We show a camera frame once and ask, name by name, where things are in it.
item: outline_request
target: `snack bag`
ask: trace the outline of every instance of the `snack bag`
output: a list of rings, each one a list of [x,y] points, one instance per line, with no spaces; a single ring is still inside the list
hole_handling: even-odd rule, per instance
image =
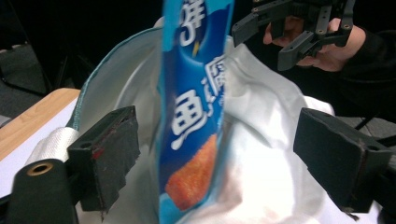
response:
[[[233,0],[166,0],[162,117],[156,140],[161,223],[205,200],[215,166],[224,102],[223,52]]]

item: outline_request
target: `black bracket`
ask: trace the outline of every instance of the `black bracket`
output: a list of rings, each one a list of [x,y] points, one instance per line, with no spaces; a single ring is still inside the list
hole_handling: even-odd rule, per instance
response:
[[[110,112],[68,149],[69,159],[20,169],[0,199],[0,223],[78,223],[75,205],[107,212],[140,155],[134,106]]]
[[[396,156],[382,142],[388,141],[303,108],[294,152],[341,211],[368,213],[376,201],[383,207],[379,223],[396,223]]]

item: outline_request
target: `printed food image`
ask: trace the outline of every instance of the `printed food image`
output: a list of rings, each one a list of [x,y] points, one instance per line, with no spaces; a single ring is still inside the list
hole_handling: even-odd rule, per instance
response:
[[[211,135],[193,158],[174,172],[165,191],[181,210],[186,210],[206,195],[216,159],[216,135]]]

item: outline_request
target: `human hand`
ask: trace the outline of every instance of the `human hand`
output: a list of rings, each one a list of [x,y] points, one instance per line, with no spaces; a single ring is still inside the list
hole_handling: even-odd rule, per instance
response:
[[[329,22],[328,32],[338,30],[340,19],[333,19]],[[263,43],[275,44],[280,47],[286,47],[304,30],[304,20],[297,17],[287,17],[285,20],[284,36],[278,39],[271,37],[271,24],[265,30]],[[334,44],[325,45],[318,51],[316,57],[306,56],[297,62],[299,66],[314,66],[324,71],[337,72],[341,71],[347,61],[352,58],[364,43],[366,33],[358,26],[353,26],[349,39],[344,47],[337,47]]]

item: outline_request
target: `wooden surface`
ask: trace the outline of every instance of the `wooden surface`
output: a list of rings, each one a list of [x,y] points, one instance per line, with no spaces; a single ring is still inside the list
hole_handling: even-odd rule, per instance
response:
[[[58,89],[0,129],[0,161],[37,132],[79,95],[79,90]]]

